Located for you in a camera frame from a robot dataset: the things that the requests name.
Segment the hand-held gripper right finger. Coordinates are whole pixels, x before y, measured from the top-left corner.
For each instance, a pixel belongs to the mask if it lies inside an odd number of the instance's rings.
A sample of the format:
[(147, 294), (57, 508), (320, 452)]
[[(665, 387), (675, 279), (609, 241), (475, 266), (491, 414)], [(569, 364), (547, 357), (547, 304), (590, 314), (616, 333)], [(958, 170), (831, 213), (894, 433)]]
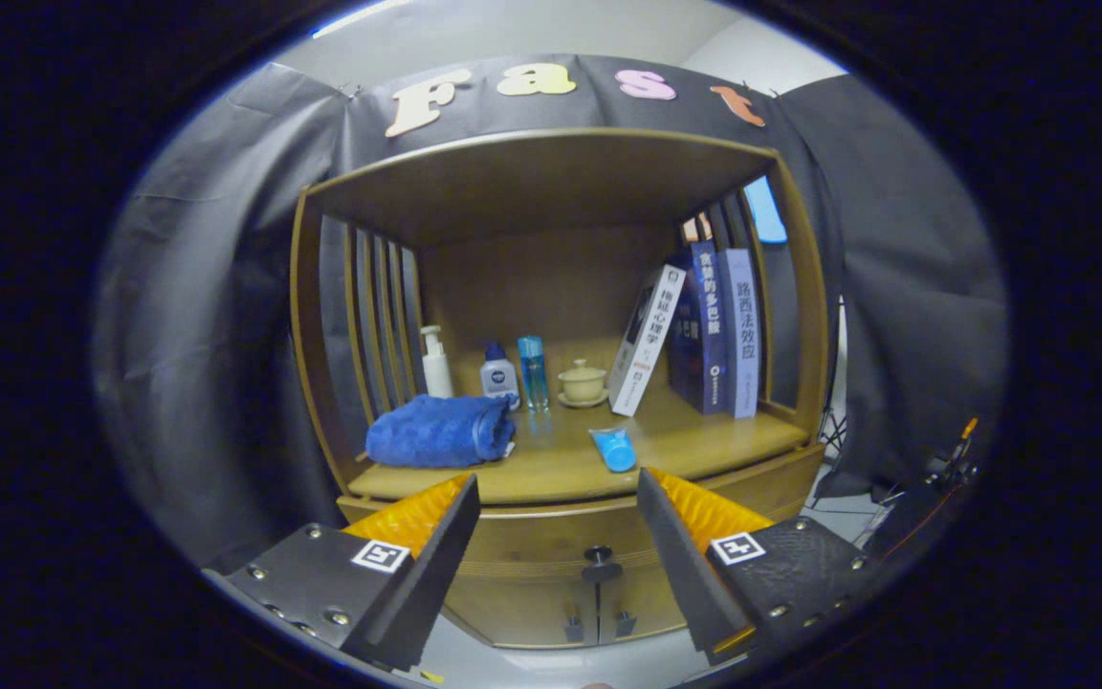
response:
[(803, 650), (869, 602), (882, 575), (878, 557), (808, 516), (775, 523), (665, 471), (640, 470), (637, 504), (709, 663)]

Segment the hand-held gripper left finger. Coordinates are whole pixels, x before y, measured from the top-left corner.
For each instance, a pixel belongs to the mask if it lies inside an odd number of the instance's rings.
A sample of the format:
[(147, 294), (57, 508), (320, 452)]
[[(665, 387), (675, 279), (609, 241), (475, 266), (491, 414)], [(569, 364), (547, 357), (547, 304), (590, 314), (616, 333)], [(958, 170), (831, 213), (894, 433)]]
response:
[(480, 516), (460, 474), (336, 529), (307, 523), (210, 585), (298, 646), (367, 671), (423, 658)]

